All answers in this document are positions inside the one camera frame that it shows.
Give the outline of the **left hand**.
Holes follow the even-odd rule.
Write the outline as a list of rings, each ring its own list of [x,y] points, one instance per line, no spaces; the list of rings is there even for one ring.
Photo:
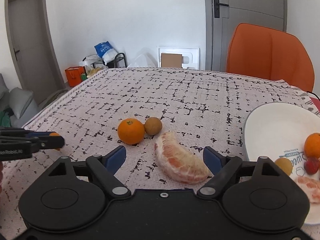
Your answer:
[[[3,180],[3,163],[0,162],[0,193],[2,192],[2,180]]]

